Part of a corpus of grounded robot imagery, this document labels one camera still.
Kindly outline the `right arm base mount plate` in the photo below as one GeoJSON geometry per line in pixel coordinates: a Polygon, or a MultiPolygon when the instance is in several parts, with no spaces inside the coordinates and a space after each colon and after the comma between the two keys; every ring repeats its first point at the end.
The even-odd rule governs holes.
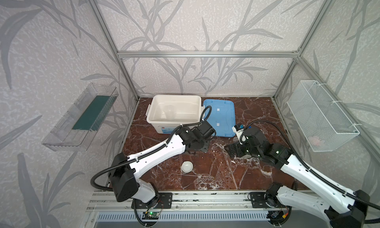
{"type": "Polygon", "coordinates": [[[270,208],[266,203],[265,192],[250,192],[247,196],[252,208],[270,208]]]}

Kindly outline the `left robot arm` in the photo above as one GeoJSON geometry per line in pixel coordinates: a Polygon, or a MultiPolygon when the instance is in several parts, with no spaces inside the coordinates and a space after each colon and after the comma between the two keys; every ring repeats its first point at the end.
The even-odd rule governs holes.
{"type": "Polygon", "coordinates": [[[153,167],[184,152],[207,150],[216,130],[207,121],[179,125],[163,142],[142,152],[115,156],[112,166],[96,173],[90,180],[92,187],[114,192],[117,202],[130,198],[148,208],[155,206],[160,195],[151,183],[141,177],[153,167]]]}

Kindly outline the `clear plastic measuring beaker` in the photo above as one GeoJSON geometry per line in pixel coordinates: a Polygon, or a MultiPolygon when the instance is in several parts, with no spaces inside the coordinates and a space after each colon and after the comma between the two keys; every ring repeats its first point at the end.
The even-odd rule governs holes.
{"type": "Polygon", "coordinates": [[[175,105],[165,105],[163,107],[163,113],[167,120],[174,120],[177,115],[177,109],[175,105]]]}

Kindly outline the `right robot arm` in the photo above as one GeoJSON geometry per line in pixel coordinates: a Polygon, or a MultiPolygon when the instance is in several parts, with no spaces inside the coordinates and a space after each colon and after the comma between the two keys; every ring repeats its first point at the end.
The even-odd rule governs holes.
{"type": "Polygon", "coordinates": [[[308,195],[280,183],[273,183],[263,196],[271,208],[293,207],[327,221],[332,228],[361,228],[364,225],[378,224],[378,218],[368,220],[368,209],[379,210],[370,202],[370,196],[362,191],[353,191],[328,178],[304,162],[292,149],[278,143],[270,143],[258,127],[235,125],[232,128],[237,142],[225,147],[235,158],[250,156],[273,166],[301,182],[316,195],[308,195]]]}

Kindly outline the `white plastic storage bin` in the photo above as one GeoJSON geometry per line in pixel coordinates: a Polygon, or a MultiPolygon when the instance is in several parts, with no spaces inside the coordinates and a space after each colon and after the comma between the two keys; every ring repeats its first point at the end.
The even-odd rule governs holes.
{"type": "Polygon", "coordinates": [[[200,121],[202,100],[197,95],[156,95],[146,111],[146,121],[157,133],[170,134],[180,124],[200,121]]]}

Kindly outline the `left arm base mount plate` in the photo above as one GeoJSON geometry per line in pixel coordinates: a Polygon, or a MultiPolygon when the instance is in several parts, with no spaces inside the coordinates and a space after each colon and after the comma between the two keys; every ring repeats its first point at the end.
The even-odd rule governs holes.
{"type": "Polygon", "coordinates": [[[160,192],[152,201],[143,203],[140,200],[136,200],[132,204],[133,209],[171,209],[173,201],[173,193],[160,192]]]}

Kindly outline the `light blue bin lid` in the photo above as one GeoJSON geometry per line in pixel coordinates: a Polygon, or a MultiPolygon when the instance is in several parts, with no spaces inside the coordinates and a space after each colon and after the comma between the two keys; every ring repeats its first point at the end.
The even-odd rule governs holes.
{"type": "Polygon", "coordinates": [[[229,100],[206,99],[203,106],[211,106],[212,112],[207,121],[216,130],[218,137],[234,137],[233,126],[236,124],[235,105],[229,100]]]}

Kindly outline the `small white ceramic dish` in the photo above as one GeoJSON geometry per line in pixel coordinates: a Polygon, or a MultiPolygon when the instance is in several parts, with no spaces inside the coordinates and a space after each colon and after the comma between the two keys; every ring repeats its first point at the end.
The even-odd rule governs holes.
{"type": "Polygon", "coordinates": [[[190,173],[193,170],[193,163],[190,161],[185,161],[181,165],[181,171],[185,174],[190,173]]]}

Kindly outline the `glass stirring rod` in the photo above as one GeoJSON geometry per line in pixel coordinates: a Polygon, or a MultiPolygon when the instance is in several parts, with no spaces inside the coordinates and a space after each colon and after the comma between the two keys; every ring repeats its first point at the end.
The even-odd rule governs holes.
{"type": "Polygon", "coordinates": [[[212,178],[212,179],[215,179],[215,177],[213,177],[213,176],[190,175],[190,174],[173,174],[173,175],[179,175],[179,176],[191,176],[191,177],[197,177],[197,178],[212,178]]]}

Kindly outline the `aluminium front rail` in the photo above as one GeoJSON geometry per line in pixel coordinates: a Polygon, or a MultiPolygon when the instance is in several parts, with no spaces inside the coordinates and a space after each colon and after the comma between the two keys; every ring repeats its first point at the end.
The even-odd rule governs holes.
{"type": "Polygon", "coordinates": [[[270,208],[252,208],[247,196],[250,192],[263,190],[184,190],[164,191],[173,193],[171,209],[163,209],[165,212],[185,211],[286,211],[285,206],[291,206],[293,210],[324,211],[329,205],[309,190],[287,192],[285,202],[270,208]]]}

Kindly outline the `green circuit board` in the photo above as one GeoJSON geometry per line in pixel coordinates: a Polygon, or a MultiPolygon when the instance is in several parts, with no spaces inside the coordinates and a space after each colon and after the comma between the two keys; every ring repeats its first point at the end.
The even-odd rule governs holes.
{"type": "Polygon", "coordinates": [[[147,211],[142,214],[142,220],[158,220],[160,212],[147,211]]]}

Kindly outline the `pink object in basket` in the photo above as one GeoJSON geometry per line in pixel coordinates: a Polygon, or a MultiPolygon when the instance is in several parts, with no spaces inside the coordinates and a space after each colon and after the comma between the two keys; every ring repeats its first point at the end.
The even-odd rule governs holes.
{"type": "Polygon", "coordinates": [[[310,136],[308,141],[312,147],[320,147],[323,144],[323,141],[318,136],[310,136]]]}

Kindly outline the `clear wall shelf green liner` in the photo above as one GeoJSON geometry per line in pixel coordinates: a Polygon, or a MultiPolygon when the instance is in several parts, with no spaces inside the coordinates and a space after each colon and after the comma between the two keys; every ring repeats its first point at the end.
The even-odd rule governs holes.
{"type": "Polygon", "coordinates": [[[87,151],[118,95],[115,86],[90,83],[42,140],[42,145],[56,152],[87,151]]]}

